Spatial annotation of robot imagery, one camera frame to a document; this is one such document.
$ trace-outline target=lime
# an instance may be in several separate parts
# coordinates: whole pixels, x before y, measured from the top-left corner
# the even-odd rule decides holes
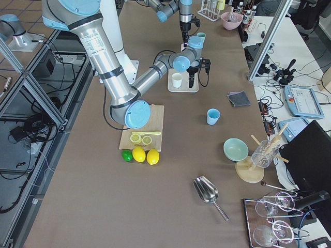
[[[156,149],[152,149],[147,153],[147,162],[150,165],[157,164],[160,160],[160,154]]]
[[[143,144],[147,146],[150,143],[152,143],[152,138],[150,136],[144,136],[143,137]]]
[[[133,159],[132,156],[132,152],[129,150],[124,150],[122,151],[122,158],[126,161],[126,162],[130,162]]]
[[[140,163],[144,162],[146,159],[145,150],[140,146],[134,147],[134,149],[132,150],[132,155],[133,158]]]

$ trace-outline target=round wooden base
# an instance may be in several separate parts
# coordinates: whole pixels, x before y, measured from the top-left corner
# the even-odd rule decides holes
[[[264,177],[264,169],[257,166],[253,168],[253,162],[250,156],[236,162],[236,171],[243,181],[249,183],[257,183]]]

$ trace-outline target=tablet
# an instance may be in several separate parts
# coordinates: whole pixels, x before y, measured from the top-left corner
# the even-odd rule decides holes
[[[294,139],[294,137],[298,135],[309,124],[308,120],[304,116],[301,116],[289,120],[280,121],[278,123],[279,128],[282,129],[285,123],[288,123],[288,126],[284,130],[283,135],[288,142]]]
[[[324,118],[321,106],[311,88],[287,85],[284,88],[284,94],[289,110],[294,116]]]

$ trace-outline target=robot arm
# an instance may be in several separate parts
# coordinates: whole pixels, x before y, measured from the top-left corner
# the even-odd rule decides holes
[[[6,41],[10,37],[13,37],[19,47],[25,47],[32,42],[18,17],[14,14],[4,14],[0,16],[0,38]]]
[[[99,8],[100,0],[42,0],[44,24],[70,31],[81,40],[111,95],[112,119],[130,128],[141,128],[147,124],[151,110],[140,97],[170,68],[183,72],[191,63],[200,59],[203,40],[197,36],[191,37],[189,46],[180,54],[160,56],[154,65],[130,85],[102,28],[103,17]]]
[[[159,0],[144,0],[144,3],[156,11],[156,16],[160,22],[167,21],[179,10],[179,27],[184,44],[188,42],[191,23],[200,27],[200,20],[192,17],[192,0],[172,0],[168,5],[162,4]]]

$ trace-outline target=cutting board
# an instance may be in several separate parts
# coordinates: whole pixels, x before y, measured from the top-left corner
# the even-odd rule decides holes
[[[156,149],[161,151],[162,145],[162,136],[163,136],[163,115],[164,115],[164,106],[163,105],[151,105],[151,117],[149,118],[148,123],[139,129],[128,129],[122,131],[121,141],[119,142],[119,149],[128,149],[132,150],[136,146],[141,146],[145,151],[151,149]],[[143,143],[134,145],[130,141],[130,136],[132,132],[151,132],[151,131],[160,131],[160,135],[148,135],[152,138],[152,143],[149,145],[144,145]]]

